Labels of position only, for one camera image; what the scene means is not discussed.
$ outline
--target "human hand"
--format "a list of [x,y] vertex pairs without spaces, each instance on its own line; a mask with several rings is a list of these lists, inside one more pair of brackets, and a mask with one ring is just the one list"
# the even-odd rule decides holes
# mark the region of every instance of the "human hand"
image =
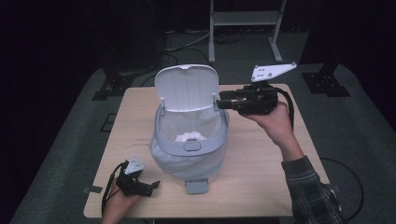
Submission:
[[102,224],[119,223],[128,211],[143,198],[140,195],[125,196],[116,183],[117,178],[114,178],[111,184],[111,191],[108,194],[110,198],[106,202],[105,211],[102,216]]
[[242,116],[256,121],[265,130],[279,146],[284,161],[297,160],[304,155],[291,128],[288,106],[285,103],[278,102],[277,107],[268,115]]

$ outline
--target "white plastic container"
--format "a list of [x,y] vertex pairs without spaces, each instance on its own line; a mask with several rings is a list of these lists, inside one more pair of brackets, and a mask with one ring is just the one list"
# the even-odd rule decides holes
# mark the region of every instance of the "white plastic container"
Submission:
[[[228,115],[218,109],[219,77],[206,65],[165,68],[155,78],[161,104],[155,118],[151,155],[189,194],[208,191],[222,165],[228,135]],[[177,136],[198,133],[185,142]]]

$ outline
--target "person's arm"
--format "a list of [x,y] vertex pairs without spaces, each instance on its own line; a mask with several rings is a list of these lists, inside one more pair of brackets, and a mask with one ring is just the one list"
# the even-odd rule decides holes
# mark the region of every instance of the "person's arm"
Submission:
[[296,223],[346,223],[335,196],[320,182],[302,152],[291,128],[287,105],[279,102],[269,115],[244,117],[256,121],[280,148]]
[[106,202],[105,211],[102,216],[101,224],[119,223],[129,212],[129,210],[142,199],[139,195],[125,196],[116,184],[117,178],[111,185],[109,198]]

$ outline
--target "plaid sleeve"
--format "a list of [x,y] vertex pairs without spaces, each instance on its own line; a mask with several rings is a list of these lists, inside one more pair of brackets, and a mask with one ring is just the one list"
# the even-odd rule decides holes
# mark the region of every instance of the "plaid sleeve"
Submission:
[[283,161],[296,223],[346,223],[339,203],[320,182],[308,157]]

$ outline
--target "gray carpet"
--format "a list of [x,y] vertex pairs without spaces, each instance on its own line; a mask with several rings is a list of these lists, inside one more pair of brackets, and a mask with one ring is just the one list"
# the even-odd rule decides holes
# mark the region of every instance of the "gray carpet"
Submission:
[[[248,84],[255,64],[275,64],[266,41],[269,34],[245,35],[231,45],[216,45],[216,62],[220,84]],[[168,47],[189,43],[194,35],[170,35]],[[298,62],[304,48],[304,33],[280,34],[278,46],[285,63]],[[207,45],[194,46],[207,55]],[[172,54],[179,64],[203,63],[205,57],[195,50]],[[163,56],[163,66],[176,59]],[[290,86],[305,124],[322,158],[340,161],[349,167],[364,187],[361,211],[349,223],[394,223],[396,220],[396,134],[362,90],[356,76],[339,65],[335,76],[345,86],[350,97],[329,98],[311,94],[301,76],[316,72],[320,64],[298,65],[287,74],[271,80]],[[135,79],[133,86],[153,86],[150,74]],[[108,114],[117,113],[121,97],[92,101],[105,81],[98,68],[92,74],[60,130],[48,157],[29,188],[12,223],[98,223],[83,215],[88,194],[84,189],[93,182],[109,133],[101,132]],[[354,175],[333,161],[323,161],[346,217],[358,209],[360,186]],[[281,223],[292,223],[281,218]],[[124,223],[143,223],[127,219]]]

